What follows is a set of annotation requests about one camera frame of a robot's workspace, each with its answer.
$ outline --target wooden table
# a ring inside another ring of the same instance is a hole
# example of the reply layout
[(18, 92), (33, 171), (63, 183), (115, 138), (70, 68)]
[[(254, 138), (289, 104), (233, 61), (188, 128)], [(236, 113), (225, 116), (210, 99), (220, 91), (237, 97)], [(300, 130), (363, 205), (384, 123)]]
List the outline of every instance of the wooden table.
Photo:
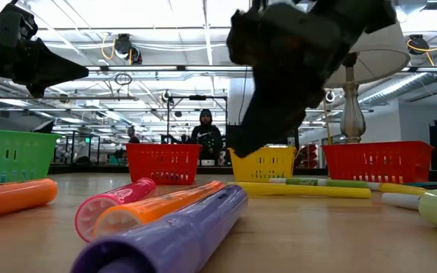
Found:
[[(88, 196), (129, 183), (127, 174), (60, 174), (48, 206), (0, 217), (1, 273), (64, 273), (85, 243), (74, 213)], [(199, 175), (198, 183), (233, 180)], [(183, 189), (160, 187), (154, 195)], [(437, 228), (417, 212), (374, 199), (251, 197), (203, 273), (437, 272)]]

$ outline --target lamp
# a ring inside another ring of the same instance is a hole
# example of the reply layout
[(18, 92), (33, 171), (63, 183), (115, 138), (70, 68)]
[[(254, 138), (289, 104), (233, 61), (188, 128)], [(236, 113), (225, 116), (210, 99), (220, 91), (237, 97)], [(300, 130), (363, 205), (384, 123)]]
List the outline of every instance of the lamp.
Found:
[(401, 26), (395, 25), (363, 34), (350, 50), (340, 68), (325, 87), (344, 90), (345, 106), (341, 115), (341, 132), (347, 143), (359, 143), (366, 125), (358, 103), (358, 86), (391, 76), (409, 63)]

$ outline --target black hoodie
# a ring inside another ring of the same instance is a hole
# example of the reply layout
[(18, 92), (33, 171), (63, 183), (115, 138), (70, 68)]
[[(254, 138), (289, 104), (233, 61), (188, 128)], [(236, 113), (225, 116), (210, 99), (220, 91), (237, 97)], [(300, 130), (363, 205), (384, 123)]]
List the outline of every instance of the black hoodie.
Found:
[(212, 125), (212, 112), (209, 109), (203, 109), (200, 112), (200, 117), (204, 114), (210, 116), (210, 123), (203, 124), (200, 119), (200, 125), (193, 129), (190, 142), (202, 145), (200, 159), (219, 159), (219, 153), (223, 146), (222, 136), (220, 135), (220, 130), (215, 125)]

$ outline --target orange tube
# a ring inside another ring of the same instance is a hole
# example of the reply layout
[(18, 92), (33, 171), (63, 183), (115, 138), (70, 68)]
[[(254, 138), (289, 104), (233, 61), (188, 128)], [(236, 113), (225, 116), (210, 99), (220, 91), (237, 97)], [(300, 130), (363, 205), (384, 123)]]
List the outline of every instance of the orange tube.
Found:
[(213, 181), (206, 185), (189, 190), (165, 194), (162, 196), (111, 207), (102, 213), (94, 225), (94, 239), (120, 231), (147, 224), (188, 206), (202, 198), (224, 188), (220, 181)]
[(0, 215), (43, 206), (57, 196), (57, 184), (51, 179), (0, 184)]

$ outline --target purple tube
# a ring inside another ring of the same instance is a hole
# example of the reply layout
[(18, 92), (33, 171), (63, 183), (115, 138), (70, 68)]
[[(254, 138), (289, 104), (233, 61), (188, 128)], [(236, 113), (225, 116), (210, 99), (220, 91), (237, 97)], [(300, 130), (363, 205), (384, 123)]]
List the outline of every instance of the purple tube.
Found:
[(71, 273), (194, 273), (208, 261), (247, 207), (230, 185), (158, 221), (89, 244)]

